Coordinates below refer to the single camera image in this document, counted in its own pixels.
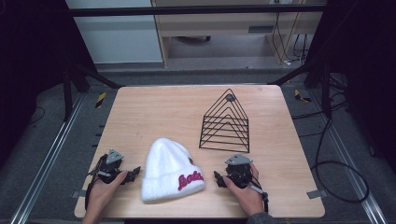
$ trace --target wall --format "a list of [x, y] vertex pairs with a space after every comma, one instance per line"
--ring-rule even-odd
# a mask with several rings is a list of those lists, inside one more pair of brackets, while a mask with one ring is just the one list
[[[66, 0], [69, 8], [151, 7], [149, 0]], [[75, 18], [95, 64], [162, 63], [153, 16]]]

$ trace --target hand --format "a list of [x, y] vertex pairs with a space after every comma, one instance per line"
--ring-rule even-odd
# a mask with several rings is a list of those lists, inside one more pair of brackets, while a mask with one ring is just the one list
[[[253, 163], [250, 164], [250, 169], [253, 176], [256, 179], [259, 179], [259, 171], [253, 165]], [[242, 209], [245, 211], [245, 213], [248, 216], [251, 217], [258, 213], [264, 212], [264, 207], [262, 204], [262, 196], [260, 195], [259, 192], [252, 189], [250, 186], [244, 189], [240, 189], [233, 183], [233, 181], [230, 178], [226, 176], [224, 176], [223, 179], [224, 179], [224, 183], [227, 185], [227, 188], [233, 193], [233, 195], [235, 195]]]
[[109, 184], [104, 183], [98, 179], [93, 184], [90, 193], [90, 200], [87, 207], [87, 212], [82, 219], [82, 224], [99, 223], [102, 211], [113, 198], [114, 192], [117, 187], [127, 176], [128, 171], [122, 171], [117, 177]]

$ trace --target metal wire rack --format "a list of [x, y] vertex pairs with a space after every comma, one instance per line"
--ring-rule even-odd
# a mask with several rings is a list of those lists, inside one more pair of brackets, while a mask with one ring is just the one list
[[248, 116], [231, 89], [204, 114], [199, 148], [249, 153]]

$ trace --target wooden table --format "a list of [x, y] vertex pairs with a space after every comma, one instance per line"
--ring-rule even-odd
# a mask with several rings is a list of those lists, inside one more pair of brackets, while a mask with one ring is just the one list
[[[320, 198], [306, 193], [317, 189], [282, 91], [278, 86], [161, 86], [124, 87], [117, 94], [90, 170], [110, 148], [124, 155], [121, 170], [142, 171], [135, 182], [120, 186], [105, 217], [245, 217], [228, 189], [219, 188], [213, 175], [225, 175], [230, 151], [199, 148], [203, 115], [231, 89], [249, 121], [250, 153], [260, 171], [260, 182], [269, 194], [273, 217], [322, 217]], [[144, 204], [141, 182], [151, 144], [168, 137], [187, 148], [203, 170], [206, 187], [191, 196], [166, 203]], [[87, 188], [91, 178], [84, 184]], [[85, 214], [79, 198], [77, 217]]]

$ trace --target knit hat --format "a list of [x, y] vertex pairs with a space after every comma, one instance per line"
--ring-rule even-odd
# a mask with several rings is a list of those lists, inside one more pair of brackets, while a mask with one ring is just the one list
[[192, 164], [189, 151], [167, 138], [157, 139], [146, 160], [142, 201], [180, 198], [205, 187], [201, 169]]

